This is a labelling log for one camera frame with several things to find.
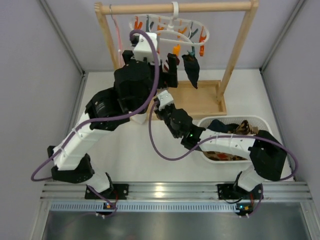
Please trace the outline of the dark navy sock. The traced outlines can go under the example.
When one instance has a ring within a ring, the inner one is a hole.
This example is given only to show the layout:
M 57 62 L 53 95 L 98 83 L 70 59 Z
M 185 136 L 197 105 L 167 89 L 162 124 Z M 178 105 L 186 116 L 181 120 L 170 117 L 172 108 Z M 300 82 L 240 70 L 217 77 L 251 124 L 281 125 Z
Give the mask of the dark navy sock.
M 188 80 L 191 85 L 198 89 L 198 80 L 200 74 L 200 65 L 195 56 L 190 54 L 182 55 L 184 70 L 187 74 Z

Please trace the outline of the white plastic clip hanger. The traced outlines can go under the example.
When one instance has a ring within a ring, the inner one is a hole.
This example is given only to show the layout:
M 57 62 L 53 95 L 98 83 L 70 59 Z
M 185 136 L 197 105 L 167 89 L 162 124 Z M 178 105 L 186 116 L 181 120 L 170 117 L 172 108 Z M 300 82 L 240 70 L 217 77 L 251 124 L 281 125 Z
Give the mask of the white plastic clip hanger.
M 203 49 L 210 39 L 208 28 L 199 21 L 179 18 L 178 2 L 173 1 L 171 5 L 173 7 L 171 16 L 151 13 L 138 14 L 129 21 L 129 28 L 156 33 L 164 43 Z

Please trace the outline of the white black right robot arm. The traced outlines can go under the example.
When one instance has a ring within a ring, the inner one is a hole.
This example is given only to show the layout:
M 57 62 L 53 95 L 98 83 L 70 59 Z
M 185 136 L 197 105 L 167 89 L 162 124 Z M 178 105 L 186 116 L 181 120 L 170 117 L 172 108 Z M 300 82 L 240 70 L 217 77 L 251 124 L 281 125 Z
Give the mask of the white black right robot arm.
M 180 139 L 181 145 L 190 152 L 220 152 L 251 161 L 233 183 L 231 189 L 236 198 L 249 195 L 264 181 L 282 179 L 287 152 L 268 131 L 259 130 L 256 135 L 224 134 L 193 124 L 192 117 L 173 103 L 161 106 L 155 102 L 151 109 L 172 136 Z

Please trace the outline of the navy sock with bear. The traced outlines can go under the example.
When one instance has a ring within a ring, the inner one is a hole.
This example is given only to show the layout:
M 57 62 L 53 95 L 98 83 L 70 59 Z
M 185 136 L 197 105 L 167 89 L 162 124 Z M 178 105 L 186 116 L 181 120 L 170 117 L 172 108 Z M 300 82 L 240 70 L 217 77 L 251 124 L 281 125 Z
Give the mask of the navy sock with bear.
M 211 121 L 207 129 L 211 131 L 227 134 L 227 133 L 233 133 L 238 128 L 238 126 L 239 125 L 236 123 L 225 124 L 218 119 L 214 119 Z

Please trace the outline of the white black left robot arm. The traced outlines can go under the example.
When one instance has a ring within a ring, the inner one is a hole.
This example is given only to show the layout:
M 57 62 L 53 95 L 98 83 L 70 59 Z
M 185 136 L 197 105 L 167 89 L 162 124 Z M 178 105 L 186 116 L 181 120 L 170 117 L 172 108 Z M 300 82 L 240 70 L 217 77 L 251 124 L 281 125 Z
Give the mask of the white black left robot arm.
M 113 86 L 97 92 L 85 106 L 75 128 L 58 146 L 49 146 L 48 156 L 54 166 L 51 177 L 55 181 L 88 186 L 90 192 L 108 197 L 114 186 L 108 173 L 95 170 L 88 151 L 104 136 L 130 121 L 127 115 L 141 109 L 143 117 L 157 89 L 178 86 L 176 55 L 167 55 L 167 66 L 156 67 L 146 57 L 137 59 L 131 50 L 122 54 L 125 65 L 114 72 Z

